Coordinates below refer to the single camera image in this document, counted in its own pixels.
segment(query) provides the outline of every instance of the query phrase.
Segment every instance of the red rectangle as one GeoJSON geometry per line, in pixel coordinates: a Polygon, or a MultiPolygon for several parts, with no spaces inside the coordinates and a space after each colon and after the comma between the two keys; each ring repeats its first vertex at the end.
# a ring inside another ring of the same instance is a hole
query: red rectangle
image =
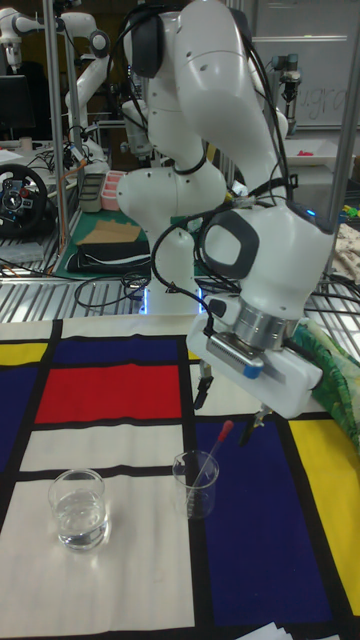
{"type": "Polygon", "coordinates": [[[36,416],[39,423],[181,417],[177,366],[127,364],[53,369],[36,416]]]}

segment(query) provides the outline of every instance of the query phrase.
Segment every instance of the water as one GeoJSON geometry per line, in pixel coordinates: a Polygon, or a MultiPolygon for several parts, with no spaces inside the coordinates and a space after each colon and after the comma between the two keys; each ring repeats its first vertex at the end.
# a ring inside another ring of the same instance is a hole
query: water
{"type": "Polygon", "coordinates": [[[107,527],[103,499],[89,489],[77,489],[61,498],[56,507],[61,542],[86,551],[103,539],[107,527]]]}

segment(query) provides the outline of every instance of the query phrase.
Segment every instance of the table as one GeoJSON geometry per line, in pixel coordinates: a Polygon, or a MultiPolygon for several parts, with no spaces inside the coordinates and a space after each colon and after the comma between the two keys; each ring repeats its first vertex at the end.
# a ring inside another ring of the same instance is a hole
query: table
{"type": "Polygon", "coordinates": [[[99,317],[0,329],[0,638],[295,640],[360,634],[360,468],[313,401],[237,446],[258,402],[216,372],[194,413],[191,318],[99,317]],[[214,512],[173,505],[176,454],[225,418],[214,512]],[[72,553],[47,502],[65,469],[105,479],[111,531],[72,553]]]}

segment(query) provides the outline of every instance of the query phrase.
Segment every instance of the pink container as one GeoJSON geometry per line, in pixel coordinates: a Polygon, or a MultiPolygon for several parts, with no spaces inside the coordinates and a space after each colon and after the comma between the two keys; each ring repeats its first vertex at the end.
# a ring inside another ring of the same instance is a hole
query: pink container
{"type": "Polygon", "coordinates": [[[119,211],[119,205],[116,199],[116,187],[125,175],[124,171],[109,171],[106,174],[103,190],[101,192],[101,207],[106,211],[119,211]]]}

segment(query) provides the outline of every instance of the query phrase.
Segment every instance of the green cloth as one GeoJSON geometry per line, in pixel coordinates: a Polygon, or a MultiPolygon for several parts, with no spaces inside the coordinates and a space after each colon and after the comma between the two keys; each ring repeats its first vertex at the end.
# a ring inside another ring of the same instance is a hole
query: green cloth
{"type": "MultiPolygon", "coordinates": [[[[66,251],[63,255],[61,263],[59,267],[56,269],[55,275],[63,276],[64,278],[75,278],[75,279],[76,278],[84,279],[84,278],[94,277],[93,273],[87,273],[87,272],[79,271],[79,273],[69,273],[68,271],[66,271],[65,266],[70,256],[72,256],[74,253],[77,253],[78,247],[76,243],[80,242],[81,240],[84,240],[84,238],[89,233],[91,233],[91,231],[95,229],[95,226],[97,222],[99,222],[99,220],[103,220],[105,222],[111,222],[111,220],[116,220],[121,224],[126,224],[127,222],[130,222],[132,225],[138,226],[136,222],[131,220],[131,218],[128,218],[124,213],[121,213],[121,211],[105,211],[104,209],[102,209],[101,211],[99,211],[99,213],[82,213],[74,229],[70,242],[66,248],[66,251]]],[[[136,241],[139,241],[139,240],[146,240],[146,235],[142,229],[136,241]]]]}
{"type": "Polygon", "coordinates": [[[324,372],[314,398],[347,433],[360,453],[360,364],[314,320],[303,320],[292,340],[309,351],[324,372]]]}

